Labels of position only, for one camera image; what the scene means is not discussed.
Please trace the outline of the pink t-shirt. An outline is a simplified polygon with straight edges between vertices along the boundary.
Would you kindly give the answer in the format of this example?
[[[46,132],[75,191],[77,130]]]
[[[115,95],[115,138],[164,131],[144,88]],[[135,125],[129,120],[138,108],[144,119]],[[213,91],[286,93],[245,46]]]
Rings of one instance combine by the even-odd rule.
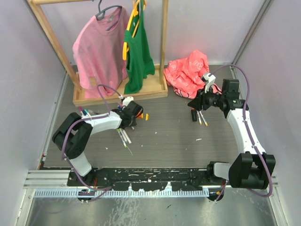
[[[124,7],[118,7],[101,20],[93,16],[73,44],[73,58],[85,98],[113,95],[128,75],[122,51],[129,20]]]

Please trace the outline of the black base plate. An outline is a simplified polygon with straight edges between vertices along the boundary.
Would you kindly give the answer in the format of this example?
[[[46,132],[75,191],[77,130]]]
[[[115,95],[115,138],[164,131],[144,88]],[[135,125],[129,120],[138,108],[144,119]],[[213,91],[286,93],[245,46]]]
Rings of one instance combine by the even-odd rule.
[[[223,186],[226,180],[205,168],[93,168],[81,180],[90,187],[115,191],[199,191],[205,186]]]

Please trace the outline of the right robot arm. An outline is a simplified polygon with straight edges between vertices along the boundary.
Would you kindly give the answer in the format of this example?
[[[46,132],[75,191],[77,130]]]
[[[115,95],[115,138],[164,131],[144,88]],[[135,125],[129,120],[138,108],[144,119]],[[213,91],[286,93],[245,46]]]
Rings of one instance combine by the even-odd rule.
[[[270,185],[276,159],[266,153],[255,134],[246,100],[240,98],[239,81],[224,79],[222,89],[207,76],[202,81],[205,86],[188,106],[198,111],[219,108],[232,128],[239,151],[233,163],[210,162],[207,182],[215,186],[224,179],[233,188],[265,190]]]

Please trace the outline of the grey capped white marker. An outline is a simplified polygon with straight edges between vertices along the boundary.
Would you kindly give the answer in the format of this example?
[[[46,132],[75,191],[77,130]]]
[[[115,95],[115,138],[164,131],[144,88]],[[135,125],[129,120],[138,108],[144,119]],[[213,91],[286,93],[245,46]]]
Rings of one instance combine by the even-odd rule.
[[[125,140],[127,143],[131,144],[132,141],[131,141],[131,139],[129,138],[129,136],[128,136],[128,134],[126,133],[126,131],[125,131],[124,129],[120,129],[120,131],[121,131],[121,133],[122,133],[122,136],[123,136],[124,140]]]

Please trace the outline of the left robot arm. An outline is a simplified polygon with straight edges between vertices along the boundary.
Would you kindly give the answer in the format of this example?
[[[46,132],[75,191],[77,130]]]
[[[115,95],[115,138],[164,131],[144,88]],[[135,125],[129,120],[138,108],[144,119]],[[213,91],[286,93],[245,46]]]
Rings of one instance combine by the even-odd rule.
[[[68,159],[72,168],[78,173],[77,181],[83,186],[94,182],[90,171],[92,166],[87,160],[84,150],[89,138],[107,130],[125,129],[136,126],[136,118],[143,113],[143,107],[130,100],[120,109],[112,109],[109,113],[80,116],[71,113],[52,136],[53,143],[61,150],[63,159]]]

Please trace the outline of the yellow capped white pen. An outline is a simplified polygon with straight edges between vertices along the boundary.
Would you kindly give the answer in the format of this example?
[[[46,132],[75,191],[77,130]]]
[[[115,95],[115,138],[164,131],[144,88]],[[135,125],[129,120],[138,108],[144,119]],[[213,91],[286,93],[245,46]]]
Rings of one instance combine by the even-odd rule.
[[[199,111],[197,111],[197,117],[198,117],[199,124],[202,125],[202,120],[201,120],[201,116],[199,114]]]

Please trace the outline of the grey hanger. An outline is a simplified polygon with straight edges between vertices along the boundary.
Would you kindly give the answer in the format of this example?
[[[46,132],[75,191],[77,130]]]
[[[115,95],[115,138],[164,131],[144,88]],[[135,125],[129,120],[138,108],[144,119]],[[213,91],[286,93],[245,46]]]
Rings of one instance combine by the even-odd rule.
[[[114,22],[111,26],[109,26],[109,27],[106,29],[106,31],[110,31],[110,30],[111,30],[112,28],[114,28],[114,27],[117,25],[117,23],[119,22],[120,15],[121,15],[121,13],[122,13],[122,6],[121,6],[121,5],[113,5],[113,6],[109,6],[109,7],[105,8],[105,9],[101,10],[101,3],[102,3],[102,0],[99,0],[99,2],[98,2],[98,13],[97,13],[96,16],[95,16],[96,19],[97,19],[97,21],[100,21],[100,20],[104,19],[104,18],[105,18],[106,11],[108,11],[109,9],[111,9],[111,8],[118,8],[118,9],[119,9],[119,14],[118,14],[118,19],[117,19],[117,21]]]

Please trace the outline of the coral printed cloth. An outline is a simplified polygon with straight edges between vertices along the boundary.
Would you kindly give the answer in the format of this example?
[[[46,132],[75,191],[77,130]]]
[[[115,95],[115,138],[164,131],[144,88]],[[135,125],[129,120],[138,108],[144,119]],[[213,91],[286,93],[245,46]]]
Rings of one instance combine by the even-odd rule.
[[[197,91],[205,86],[201,76],[208,72],[207,56],[199,50],[194,50],[187,58],[169,61],[164,69],[164,76],[177,95],[194,99]]]

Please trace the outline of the yellow capped marker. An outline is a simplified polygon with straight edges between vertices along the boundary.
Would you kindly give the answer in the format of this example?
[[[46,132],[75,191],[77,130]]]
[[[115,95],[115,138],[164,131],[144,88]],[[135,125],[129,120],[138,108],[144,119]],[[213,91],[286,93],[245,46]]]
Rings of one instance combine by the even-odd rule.
[[[206,119],[205,119],[205,117],[203,116],[203,114],[202,114],[201,111],[199,111],[199,114],[200,114],[200,117],[202,118],[202,120],[203,120],[205,126],[208,126],[208,123],[207,123],[207,121],[206,121]]]

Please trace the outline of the wooden clothes rack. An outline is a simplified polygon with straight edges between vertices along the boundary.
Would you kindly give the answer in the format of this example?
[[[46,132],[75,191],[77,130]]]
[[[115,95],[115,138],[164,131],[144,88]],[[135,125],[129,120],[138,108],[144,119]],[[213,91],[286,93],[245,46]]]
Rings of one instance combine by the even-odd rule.
[[[101,98],[85,98],[86,90],[80,87],[79,74],[74,71],[68,57],[66,56],[54,30],[52,29],[46,15],[41,8],[45,4],[70,3],[70,0],[29,0],[27,1],[32,12],[41,25],[44,33],[50,41],[59,60],[65,68],[67,74],[74,84],[73,104],[78,106],[103,105],[104,101]],[[162,1],[162,22],[161,22],[161,44],[160,44],[160,63],[155,64],[155,74],[149,76],[143,82],[142,89],[133,94],[135,100],[145,100],[153,98],[161,98],[168,96],[168,87],[163,74],[165,66],[165,50],[166,50],[166,29],[169,1]]]

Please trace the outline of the black highlighter body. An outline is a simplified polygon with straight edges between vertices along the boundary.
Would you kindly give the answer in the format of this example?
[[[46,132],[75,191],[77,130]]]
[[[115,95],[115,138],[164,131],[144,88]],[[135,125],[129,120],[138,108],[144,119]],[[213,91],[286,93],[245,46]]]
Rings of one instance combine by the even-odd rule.
[[[192,121],[196,122],[198,120],[197,111],[194,108],[191,109],[191,116],[192,116]]]

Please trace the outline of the green capped marker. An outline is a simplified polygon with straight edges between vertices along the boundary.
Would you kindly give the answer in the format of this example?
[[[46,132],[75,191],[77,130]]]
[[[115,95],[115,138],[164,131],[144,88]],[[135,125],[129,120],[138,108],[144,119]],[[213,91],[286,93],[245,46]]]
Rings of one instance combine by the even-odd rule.
[[[121,133],[120,129],[117,129],[117,132],[118,132],[118,134],[119,134],[119,137],[121,138],[121,141],[122,141],[122,143],[123,143],[124,147],[125,147],[125,148],[127,148],[127,145],[126,145],[125,139],[124,139],[124,137],[123,137],[123,135],[122,135],[122,133]]]

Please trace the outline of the green tank top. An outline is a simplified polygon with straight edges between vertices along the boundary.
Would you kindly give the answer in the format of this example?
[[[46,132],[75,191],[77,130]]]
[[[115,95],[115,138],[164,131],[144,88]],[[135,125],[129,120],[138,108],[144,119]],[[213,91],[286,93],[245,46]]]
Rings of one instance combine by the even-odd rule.
[[[147,79],[148,75],[155,74],[155,67],[150,55],[147,34],[144,27],[144,10],[141,7],[139,15],[139,25],[135,36],[126,30],[124,41],[129,47],[127,53],[126,70],[129,81],[125,85],[124,93],[133,94],[141,90],[143,80]]]

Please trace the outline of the yellow hanger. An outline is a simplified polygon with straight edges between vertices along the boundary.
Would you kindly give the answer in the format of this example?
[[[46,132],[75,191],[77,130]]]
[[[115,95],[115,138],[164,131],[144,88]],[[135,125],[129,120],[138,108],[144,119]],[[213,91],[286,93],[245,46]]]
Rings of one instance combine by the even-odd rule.
[[[145,10],[145,7],[146,7],[146,1],[145,0],[133,0],[133,10],[132,10],[131,15],[129,17],[129,21],[128,21],[127,28],[126,28],[126,30],[130,32],[132,37],[134,37],[136,35],[138,25],[139,25],[139,22],[140,22],[140,19],[137,19],[136,22],[134,22],[133,20],[137,16],[139,16],[139,14],[141,13],[141,6],[143,6],[143,10]],[[123,51],[122,51],[122,58],[123,58],[124,61],[126,61],[126,59],[127,59],[128,51],[129,51],[129,46],[128,46],[128,43],[125,41],[123,43]]]

